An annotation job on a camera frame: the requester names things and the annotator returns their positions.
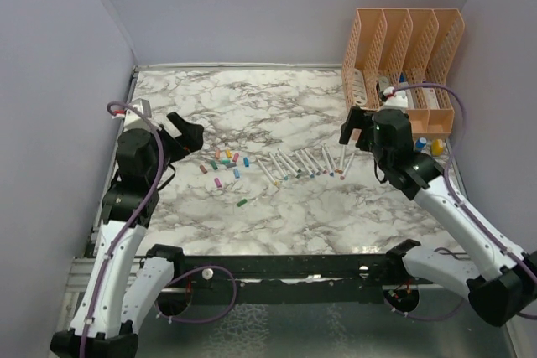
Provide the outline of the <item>brown cap marker pen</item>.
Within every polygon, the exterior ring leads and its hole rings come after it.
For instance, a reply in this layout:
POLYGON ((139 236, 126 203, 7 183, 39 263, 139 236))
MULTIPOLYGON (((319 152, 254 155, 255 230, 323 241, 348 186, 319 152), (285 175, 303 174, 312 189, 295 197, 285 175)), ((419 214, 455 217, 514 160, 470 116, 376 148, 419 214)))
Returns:
POLYGON ((259 167, 263 170, 263 173, 265 174, 265 176, 268 178, 268 180, 270 181, 270 183, 275 186, 275 187, 279 187, 279 181, 272 175, 272 173, 269 171, 267 165, 265 164, 265 162, 260 159, 260 158, 257 158, 257 164, 259 165, 259 167))

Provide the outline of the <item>peach cap marker pen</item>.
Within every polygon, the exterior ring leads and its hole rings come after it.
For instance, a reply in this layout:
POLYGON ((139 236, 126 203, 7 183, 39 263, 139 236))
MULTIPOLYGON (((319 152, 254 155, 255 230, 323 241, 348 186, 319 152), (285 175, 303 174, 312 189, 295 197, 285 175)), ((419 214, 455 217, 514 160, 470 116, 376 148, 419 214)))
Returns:
POLYGON ((345 168, 345 158, 346 158, 346 151, 347 151, 347 145, 342 144, 339 154, 339 161, 338 161, 338 173, 343 174, 344 168, 345 168))

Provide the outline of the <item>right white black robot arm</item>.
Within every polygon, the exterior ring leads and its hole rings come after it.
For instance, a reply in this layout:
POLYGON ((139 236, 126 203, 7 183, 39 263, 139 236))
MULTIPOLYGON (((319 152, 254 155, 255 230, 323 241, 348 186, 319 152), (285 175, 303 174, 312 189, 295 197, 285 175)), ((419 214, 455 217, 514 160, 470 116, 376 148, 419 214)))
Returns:
POLYGON ((404 241, 388 252, 394 283, 422 278, 464 298, 486 323, 501 327, 536 300, 536 255, 496 229, 455 189, 448 168, 414 149, 411 125, 398 109, 352 107, 341 125, 340 144, 359 131, 356 147, 373 156, 374 173, 428 211, 469 256, 457 262, 404 241))

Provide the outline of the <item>grey cap marker pen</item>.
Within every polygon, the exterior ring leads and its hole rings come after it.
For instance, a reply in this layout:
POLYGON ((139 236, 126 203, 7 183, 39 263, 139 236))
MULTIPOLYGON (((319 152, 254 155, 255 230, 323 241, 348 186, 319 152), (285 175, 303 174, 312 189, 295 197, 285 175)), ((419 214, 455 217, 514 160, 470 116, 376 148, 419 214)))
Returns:
POLYGON ((305 156, 305 159, 307 160, 308 164, 311 167, 311 170, 315 173, 315 175, 320 175, 321 170, 319 169, 318 165, 314 162, 313 158, 310 156, 310 153, 307 149, 302 149, 302 153, 305 156))

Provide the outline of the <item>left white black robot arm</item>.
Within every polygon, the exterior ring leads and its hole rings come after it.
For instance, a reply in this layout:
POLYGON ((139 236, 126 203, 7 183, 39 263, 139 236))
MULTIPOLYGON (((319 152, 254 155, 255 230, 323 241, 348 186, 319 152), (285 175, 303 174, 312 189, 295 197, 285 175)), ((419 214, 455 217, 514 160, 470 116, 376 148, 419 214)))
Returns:
POLYGON ((58 357, 133 357, 138 333, 164 285, 185 276, 182 251, 159 246, 142 272, 128 281, 133 261, 159 202, 165 170, 201 150, 204 128, 175 112, 167 116, 180 134, 172 137, 148 118, 129 113, 117 139, 117 172, 102 199, 96 260, 70 327, 55 333, 50 350, 58 357))

